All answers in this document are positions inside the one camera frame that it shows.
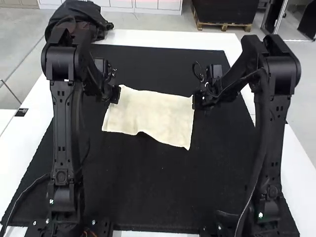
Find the black mat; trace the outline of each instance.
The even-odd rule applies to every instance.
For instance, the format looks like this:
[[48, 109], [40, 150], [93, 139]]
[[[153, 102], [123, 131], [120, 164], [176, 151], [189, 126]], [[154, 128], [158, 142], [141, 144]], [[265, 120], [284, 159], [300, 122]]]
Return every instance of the black mat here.
[[[118, 69], [119, 83], [188, 97], [198, 86], [191, 72], [195, 60], [204, 66], [222, 64], [224, 72], [229, 68], [222, 51], [98, 45], [92, 53], [110, 60]], [[144, 133], [102, 132], [105, 107], [94, 98], [84, 99], [83, 112], [91, 137], [83, 168], [87, 216], [107, 216], [122, 230], [197, 233], [203, 226], [215, 231], [216, 209], [241, 213], [255, 132], [241, 96], [208, 117], [195, 111], [189, 151]], [[52, 136], [51, 124], [13, 200], [37, 177], [50, 172]], [[45, 218], [45, 191], [46, 183], [38, 185], [11, 224], [26, 226]], [[284, 213], [291, 220], [287, 224], [293, 226], [288, 210]]]

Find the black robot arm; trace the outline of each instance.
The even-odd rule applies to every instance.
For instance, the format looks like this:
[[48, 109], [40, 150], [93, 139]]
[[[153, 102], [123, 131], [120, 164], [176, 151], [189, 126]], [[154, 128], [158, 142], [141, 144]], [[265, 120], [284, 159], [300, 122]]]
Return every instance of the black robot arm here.
[[221, 65], [209, 65], [206, 73], [197, 73], [200, 90], [193, 96], [193, 109], [210, 110], [234, 101], [250, 85], [256, 109], [256, 149], [253, 171], [247, 185], [241, 214], [217, 211], [218, 235], [223, 237], [277, 236], [280, 202], [281, 155], [286, 114], [294, 88], [301, 76], [298, 59], [277, 35], [244, 36], [242, 54], [222, 75]]
[[115, 69], [105, 59], [93, 60], [91, 41], [89, 29], [70, 34], [67, 27], [58, 26], [42, 51], [54, 109], [54, 160], [47, 189], [49, 214], [43, 228], [30, 236], [80, 237], [84, 231], [81, 162], [90, 144], [82, 134], [82, 96], [108, 104], [118, 103], [120, 94], [118, 86], [109, 85]]

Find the table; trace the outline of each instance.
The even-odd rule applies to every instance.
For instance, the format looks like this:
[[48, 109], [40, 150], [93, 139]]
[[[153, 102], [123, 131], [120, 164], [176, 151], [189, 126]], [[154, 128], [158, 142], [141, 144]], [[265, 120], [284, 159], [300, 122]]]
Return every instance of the table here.
[[[223, 50], [232, 65], [242, 52], [235, 34], [191, 33], [166, 31], [113, 30], [98, 44], [143, 47]], [[255, 120], [253, 94], [249, 86], [242, 90], [249, 115]], [[29, 108], [24, 117], [14, 117], [0, 137], [0, 216], [9, 205], [41, 139], [53, 118], [49, 82], [41, 75], [21, 105]], [[316, 233], [316, 170], [296, 138], [290, 125], [285, 126], [281, 164], [283, 193], [302, 237]], [[6, 237], [23, 237], [26, 227], [8, 227]], [[115, 237], [163, 236], [189, 237], [196, 235], [115, 232]]]

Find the cable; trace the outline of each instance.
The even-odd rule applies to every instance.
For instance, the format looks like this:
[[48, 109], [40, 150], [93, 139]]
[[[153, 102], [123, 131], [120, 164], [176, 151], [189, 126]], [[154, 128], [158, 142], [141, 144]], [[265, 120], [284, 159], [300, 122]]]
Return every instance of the cable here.
[[243, 225], [245, 222], [245, 218], [246, 215], [245, 213], [247, 212], [248, 208], [249, 208], [249, 204], [251, 202], [253, 193], [256, 189], [257, 183], [258, 183], [258, 179], [259, 179], [259, 175], [265, 160], [265, 156], [267, 153], [267, 149], [268, 149], [268, 139], [269, 139], [269, 132], [270, 132], [270, 110], [269, 110], [269, 85], [268, 85], [268, 75], [266, 70], [264, 70], [263, 68], [257, 70], [257, 73], [259, 75], [259, 78], [261, 79], [260, 82], [260, 86], [262, 89], [262, 94], [263, 94], [263, 101], [259, 101], [257, 103], [262, 103], [262, 111], [258, 110], [258, 106], [256, 106], [256, 114], [260, 115], [260, 119], [262, 121], [262, 126], [260, 127], [260, 143], [259, 143], [259, 149], [256, 155], [256, 160], [254, 163], [254, 168], [253, 168], [253, 172], [251, 174], [251, 179], [250, 179], [250, 183], [249, 183], [249, 189], [250, 190], [248, 196], [248, 200], [247, 203], [238, 219], [237, 222], [237, 226], [236, 226], [236, 230], [235, 230], [235, 235], [234, 237], [240, 237], [242, 234], [242, 230], [243, 230]]
[[90, 233], [93, 235], [93, 237], [98, 237], [92, 230], [90, 230]]
[[28, 187], [20, 194], [20, 196], [17, 198], [17, 200], [15, 201], [15, 203], [14, 203], [14, 205], [13, 205], [13, 208], [12, 208], [12, 210], [11, 210], [9, 216], [8, 216], [8, 219], [7, 219], [6, 223], [5, 223], [5, 225], [2, 226], [2, 228], [1, 228], [0, 237], [4, 237], [5, 232], [6, 232], [6, 228], [7, 228], [7, 226], [8, 226], [8, 223], [9, 223], [9, 221], [10, 221], [10, 219], [11, 219], [12, 214], [14, 213], [14, 211], [15, 211], [15, 209], [16, 209], [16, 205], [17, 205], [18, 201], [23, 197], [23, 195], [27, 194], [27, 192], [28, 192], [31, 188], [35, 187], [37, 184], [43, 182], [44, 180], [46, 180], [46, 179], [49, 178], [49, 177], [50, 177], [50, 173], [46, 173], [46, 174], [42, 175], [40, 178], [37, 178], [30, 186], [28, 186]]
[[[197, 73], [196, 71], [196, 67], [199, 66], [199, 70], [200, 72]], [[193, 64], [192, 64], [192, 71], [193, 71], [193, 74], [194, 76], [196, 76], [196, 78], [200, 81], [200, 82], [204, 82], [206, 76], [205, 74], [202, 72], [203, 69], [202, 69], [202, 66], [201, 64], [198, 62], [198, 61], [195, 61]]]

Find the floor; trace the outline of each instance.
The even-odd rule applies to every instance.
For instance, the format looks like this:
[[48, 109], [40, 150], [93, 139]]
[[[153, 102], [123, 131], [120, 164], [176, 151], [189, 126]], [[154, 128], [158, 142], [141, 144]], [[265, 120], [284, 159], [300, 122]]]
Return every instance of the floor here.
[[[0, 8], [0, 78], [11, 88], [17, 99], [0, 82], [0, 109], [18, 108], [41, 74], [40, 53], [45, 44], [43, 33], [53, 10]], [[193, 20], [189, 0], [184, 0], [181, 16], [140, 13], [103, 12], [105, 19], [112, 21], [116, 29], [190, 31], [198, 32]], [[252, 31], [260, 39], [265, 35], [260, 30], [263, 12], [256, 14]], [[279, 34], [284, 40], [304, 40], [296, 30], [298, 12], [289, 11], [283, 19]], [[203, 32], [221, 32], [218, 27]], [[229, 27], [227, 33], [235, 33], [239, 39], [245, 34], [238, 27]], [[316, 167], [316, 80], [314, 66], [316, 42], [287, 42], [302, 65], [302, 77], [287, 120]]]

